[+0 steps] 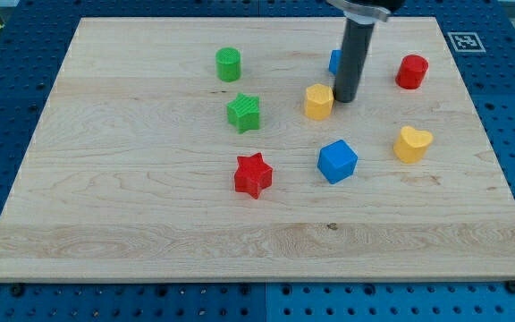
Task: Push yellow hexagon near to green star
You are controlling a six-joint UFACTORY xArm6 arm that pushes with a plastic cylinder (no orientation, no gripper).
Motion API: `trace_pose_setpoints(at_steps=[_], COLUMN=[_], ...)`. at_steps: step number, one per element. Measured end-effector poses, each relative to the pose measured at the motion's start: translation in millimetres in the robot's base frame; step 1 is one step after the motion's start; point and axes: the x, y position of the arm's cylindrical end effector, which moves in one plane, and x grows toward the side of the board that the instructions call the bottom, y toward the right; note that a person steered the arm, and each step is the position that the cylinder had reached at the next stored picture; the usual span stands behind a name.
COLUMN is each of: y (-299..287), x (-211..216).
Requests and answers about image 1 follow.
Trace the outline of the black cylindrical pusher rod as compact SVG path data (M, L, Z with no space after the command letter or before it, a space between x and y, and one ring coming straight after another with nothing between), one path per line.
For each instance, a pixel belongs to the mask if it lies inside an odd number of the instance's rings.
M374 23L346 21L333 85L334 98L339 102L350 103L356 97L374 27Z

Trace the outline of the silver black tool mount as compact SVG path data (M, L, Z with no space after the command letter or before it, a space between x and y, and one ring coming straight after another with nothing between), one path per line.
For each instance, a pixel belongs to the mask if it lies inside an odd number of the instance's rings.
M326 0L332 7L355 22L387 22L405 4L405 0Z

